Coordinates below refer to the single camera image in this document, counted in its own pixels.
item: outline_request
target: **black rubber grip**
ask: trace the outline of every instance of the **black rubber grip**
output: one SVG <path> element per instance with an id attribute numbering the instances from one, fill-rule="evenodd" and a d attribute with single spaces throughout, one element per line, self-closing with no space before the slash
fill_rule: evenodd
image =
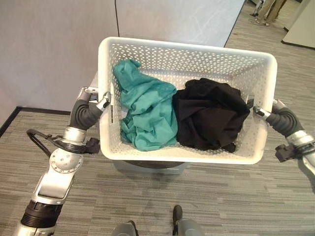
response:
<path id="1" fill-rule="evenodd" d="M 101 115 L 102 111 L 95 104 L 89 103 L 89 101 L 78 100 L 73 106 L 69 126 L 88 130 L 96 124 Z"/>
<path id="2" fill-rule="evenodd" d="M 49 228 L 56 224 L 62 205 L 50 205 L 30 201 L 21 223 L 33 228 Z"/>
<path id="3" fill-rule="evenodd" d="M 299 130 L 303 130 L 299 119 L 287 107 L 279 110 L 277 114 L 271 114 L 267 118 L 267 122 L 273 127 L 274 130 L 285 137 L 288 137 Z"/>

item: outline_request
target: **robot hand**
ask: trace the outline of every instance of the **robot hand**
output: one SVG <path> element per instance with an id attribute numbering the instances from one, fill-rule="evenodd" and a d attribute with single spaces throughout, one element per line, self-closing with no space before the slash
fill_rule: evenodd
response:
<path id="1" fill-rule="evenodd" d="M 272 112 L 254 106 L 256 115 L 266 120 L 274 130 L 284 135 L 288 146 L 276 147 L 276 157 L 280 162 L 289 159 L 299 159 L 299 168 L 310 178 L 310 172 L 315 180 L 315 139 L 306 133 L 297 116 L 280 100 L 274 100 Z"/>

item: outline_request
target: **basket hole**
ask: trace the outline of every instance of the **basket hole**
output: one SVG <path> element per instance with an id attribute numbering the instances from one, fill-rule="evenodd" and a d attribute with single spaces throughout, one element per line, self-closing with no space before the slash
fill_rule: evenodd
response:
<path id="1" fill-rule="evenodd" d="M 111 121 L 114 123 L 114 106 L 110 105 L 110 116 L 111 116 Z"/>

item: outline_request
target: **pants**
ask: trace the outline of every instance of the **pants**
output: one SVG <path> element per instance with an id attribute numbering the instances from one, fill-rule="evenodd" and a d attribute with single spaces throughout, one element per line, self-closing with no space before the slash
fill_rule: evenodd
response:
<path id="1" fill-rule="evenodd" d="M 264 2 L 264 5 L 263 5 L 262 8 L 261 8 L 259 14 L 258 14 L 258 19 L 259 19 L 259 20 L 264 20 L 264 17 L 265 17 L 265 15 L 266 15 L 266 13 L 267 13 L 268 10 L 270 9 L 270 7 L 271 7 L 271 5 L 272 5 L 272 3 L 273 3 L 274 1 L 276 2 L 276 3 L 275 3 L 275 6 L 274 6 L 274 8 L 271 10 L 271 12 L 269 13 L 269 15 L 268 15 L 268 17 L 267 17 L 267 19 L 266 19 L 266 22 L 267 22 L 267 23 L 271 23 L 271 22 L 273 22 L 273 20 L 277 17 L 277 14 L 278 14 L 278 12 L 279 12 L 280 8 L 282 7 L 283 2 L 284 2 L 285 0 L 266 0 L 266 1 Z"/>
<path id="2" fill-rule="evenodd" d="M 134 225 L 130 222 L 118 225 L 112 236 L 138 236 Z M 193 220 L 178 221 L 178 236 L 204 236 L 201 227 Z"/>

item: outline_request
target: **clothing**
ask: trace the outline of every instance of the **clothing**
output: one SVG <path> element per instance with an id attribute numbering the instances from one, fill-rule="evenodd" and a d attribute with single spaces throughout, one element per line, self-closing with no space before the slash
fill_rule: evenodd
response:
<path id="1" fill-rule="evenodd" d="M 273 20 L 277 17 L 277 14 L 284 1 L 285 0 L 265 0 L 262 9 L 259 11 L 258 20 L 263 21 L 265 19 L 266 13 L 269 11 L 271 5 L 275 2 L 274 7 L 271 9 L 268 17 L 266 18 L 267 23 L 273 22 Z"/>
<path id="2" fill-rule="evenodd" d="M 138 150 L 156 150 L 176 143 L 177 121 L 172 107 L 176 88 L 142 74 L 140 65 L 129 59 L 114 67 L 121 89 L 120 102 L 129 109 L 121 120 L 122 137 Z"/>
<path id="3" fill-rule="evenodd" d="M 250 113 L 241 92 L 228 84 L 190 80 L 173 96 L 180 144 L 200 150 L 235 150 L 233 142 Z"/>

